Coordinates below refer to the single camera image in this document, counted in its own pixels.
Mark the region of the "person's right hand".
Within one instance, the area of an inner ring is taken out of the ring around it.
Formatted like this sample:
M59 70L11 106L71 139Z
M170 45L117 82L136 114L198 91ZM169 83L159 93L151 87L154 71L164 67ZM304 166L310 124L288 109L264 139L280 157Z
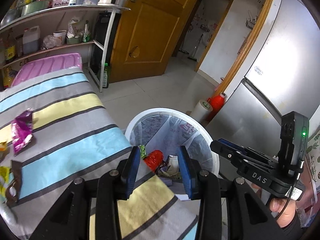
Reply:
M281 228L288 226L292 222L296 214L296 202L290 199L286 208L284 208L286 202L287 199L273 198L269 203L271 212L280 214L281 211L283 211L283 213L277 219L277 223Z

